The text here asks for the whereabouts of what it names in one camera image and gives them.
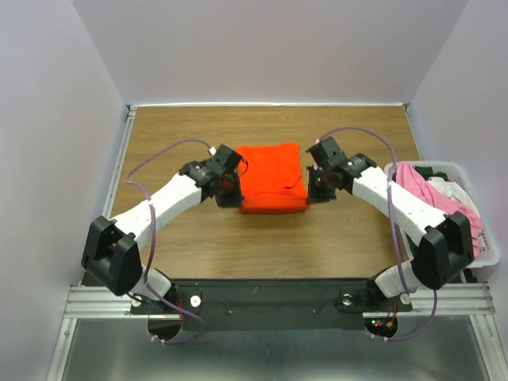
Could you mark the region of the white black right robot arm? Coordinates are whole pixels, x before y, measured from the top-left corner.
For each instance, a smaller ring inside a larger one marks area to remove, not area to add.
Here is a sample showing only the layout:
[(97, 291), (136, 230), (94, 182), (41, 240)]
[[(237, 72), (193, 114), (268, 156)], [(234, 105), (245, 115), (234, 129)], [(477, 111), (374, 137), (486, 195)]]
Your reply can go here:
[(399, 260), (373, 278), (365, 291), (371, 308), (382, 310), (394, 297), (420, 287), (436, 291), (474, 260), (470, 222), (464, 214), (428, 205), (363, 154), (314, 153), (312, 157), (314, 165), (308, 168), (311, 202), (328, 202), (337, 190), (347, 191), (386, 215), (418, 247), (413, 259)]

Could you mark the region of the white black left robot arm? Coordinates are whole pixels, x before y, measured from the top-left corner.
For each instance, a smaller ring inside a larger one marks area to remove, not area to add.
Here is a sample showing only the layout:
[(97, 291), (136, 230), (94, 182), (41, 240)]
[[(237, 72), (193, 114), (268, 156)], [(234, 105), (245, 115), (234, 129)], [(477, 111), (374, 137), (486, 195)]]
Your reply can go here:
[(156, 193), (122, 214), (95, 218), (89, 227), (83, 250), (83, 269), (112, 294), (139, 294), (161, 313), (171, 311), (176, 296), (171, 280), (142, 263), (140, 250), (156, 247), (157, 232), (181, 213), (208, 198), (220, 207), (241, 203), (240, 160), (222, 165), (216, 159), (185, 164)]

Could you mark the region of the orange t shirt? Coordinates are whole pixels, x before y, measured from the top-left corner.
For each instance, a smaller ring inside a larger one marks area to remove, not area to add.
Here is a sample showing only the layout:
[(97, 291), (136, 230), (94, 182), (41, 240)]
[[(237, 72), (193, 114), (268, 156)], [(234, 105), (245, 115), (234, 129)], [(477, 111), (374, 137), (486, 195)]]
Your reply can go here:
[(239, 146), (243, 214), (291, 214), (308, 209), (300, 146), (293, 142)]

